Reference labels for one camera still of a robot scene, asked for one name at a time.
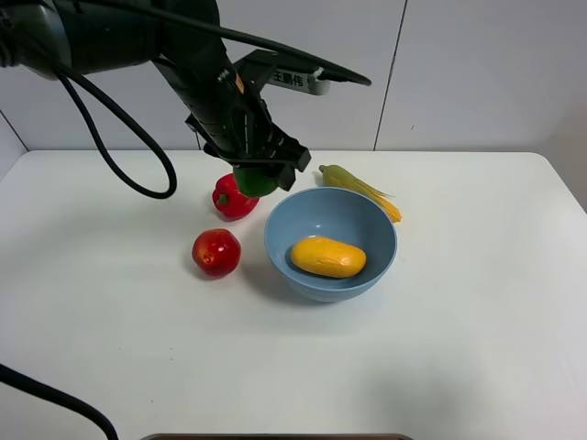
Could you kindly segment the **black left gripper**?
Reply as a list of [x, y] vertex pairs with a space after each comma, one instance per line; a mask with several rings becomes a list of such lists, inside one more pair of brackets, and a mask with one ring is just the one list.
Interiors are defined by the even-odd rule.
[[309, 149], [272, 121], [267, 105], [243, 80], [223, 44], [162, 44], [153, 63], [193, 118], [211, 154], [237, 167], [269, 167], [290, 191], [309, 164]]

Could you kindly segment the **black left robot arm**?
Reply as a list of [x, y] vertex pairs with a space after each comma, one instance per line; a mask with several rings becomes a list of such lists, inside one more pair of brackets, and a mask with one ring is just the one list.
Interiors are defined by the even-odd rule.
[[276, 67], [232, 62], [214, 1], [4, 1], [1, 65], [24, 65], [72, 80], [100, 100], [145, 143], [154, 140], [87, 75], [153, 63], [189, 109], [187, 125], [205, 153], [270, 176], [302, 170], [307, 148], [272, 120], [260, 96]]

